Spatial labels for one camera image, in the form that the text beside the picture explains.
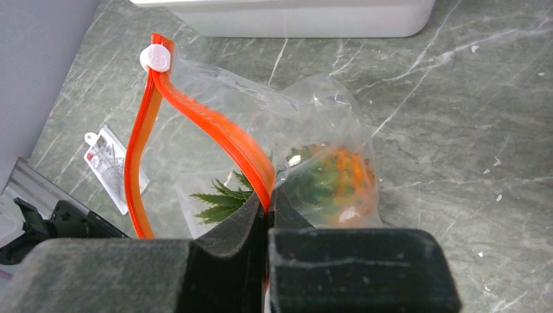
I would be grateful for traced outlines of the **clear zip top bag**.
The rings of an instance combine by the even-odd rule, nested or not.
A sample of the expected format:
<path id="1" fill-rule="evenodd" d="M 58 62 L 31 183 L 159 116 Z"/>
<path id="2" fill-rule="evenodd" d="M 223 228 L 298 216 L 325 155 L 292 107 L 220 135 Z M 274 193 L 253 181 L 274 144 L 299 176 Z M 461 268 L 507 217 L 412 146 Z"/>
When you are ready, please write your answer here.
<path id="1" fill-rule="evenodd" d="M 189 162 L 216 172 L 206 183 L 196 175 L 188 176 L 187 196 L 197 209 L 192 219 L 199 225 L 220 222 L 202 224 L 196 214 L 207 204 L 191 195 L 213 193 L 214 179 L 236 188 L 239 183 L 232 171 L 244 173 L 254 189 L 252 196 L 268 210 L 274 191 L 293 171 L 286 160 L 293 148 L 316 144 L 328 153 L 343 145 L 369 158 L 375 176 L 371 135 L 361 108 L 352 93 L 328 74 L 309 76 L 275 91 L 223 68 L 182 59 L 175 42 L 158 33 L 152 34 L 150 45 L 140 53 L 140 63 L 147 82 L 123 172 L 130 219 L 140 239 L 154 236 L 142 200 L 139 169 L 163 103 L 189 124 L 184 137 Z M 377 207 L 357 228 L 382 224 Z"/>

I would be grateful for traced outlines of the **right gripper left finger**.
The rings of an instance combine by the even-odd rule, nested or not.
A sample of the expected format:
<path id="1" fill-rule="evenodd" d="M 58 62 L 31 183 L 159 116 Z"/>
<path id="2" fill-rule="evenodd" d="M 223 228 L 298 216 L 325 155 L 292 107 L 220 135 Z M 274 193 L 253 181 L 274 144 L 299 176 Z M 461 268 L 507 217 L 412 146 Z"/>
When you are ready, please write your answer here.
<path id="1" fill-rule="evenodd" d="M 257 196 L 197 239 L 50 239 L 23 259 L 2 312 L 262 312 Z"/>

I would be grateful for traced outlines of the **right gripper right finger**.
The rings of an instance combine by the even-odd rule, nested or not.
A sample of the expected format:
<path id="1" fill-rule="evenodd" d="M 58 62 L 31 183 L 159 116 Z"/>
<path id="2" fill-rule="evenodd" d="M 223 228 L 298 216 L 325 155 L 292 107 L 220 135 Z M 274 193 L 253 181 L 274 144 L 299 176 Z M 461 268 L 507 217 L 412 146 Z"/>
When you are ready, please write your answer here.
<path id="1" fill-rule="evenodd" d="M 441 246 L 413 228 L 315 228 L 283 188 L 268 232 L 272 312 L 460 312 Z"/>

